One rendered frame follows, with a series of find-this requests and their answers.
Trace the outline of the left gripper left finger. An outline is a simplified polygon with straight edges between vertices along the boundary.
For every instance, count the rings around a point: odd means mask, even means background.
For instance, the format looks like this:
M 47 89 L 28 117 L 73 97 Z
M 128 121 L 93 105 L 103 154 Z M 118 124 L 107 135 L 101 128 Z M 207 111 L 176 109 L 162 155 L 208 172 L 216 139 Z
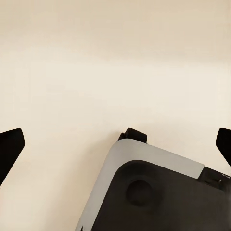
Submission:
M 0 133 L 0 186 L 24 146 L 25 140 L 20 128 Z

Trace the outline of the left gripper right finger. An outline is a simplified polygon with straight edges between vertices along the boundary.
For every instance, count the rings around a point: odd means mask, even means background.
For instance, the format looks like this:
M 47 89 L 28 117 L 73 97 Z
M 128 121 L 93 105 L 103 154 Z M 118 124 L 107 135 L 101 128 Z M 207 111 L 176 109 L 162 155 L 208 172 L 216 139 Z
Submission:
M 231 167 L 231 130 L 220 128 L 217 134 L 216 146 Z

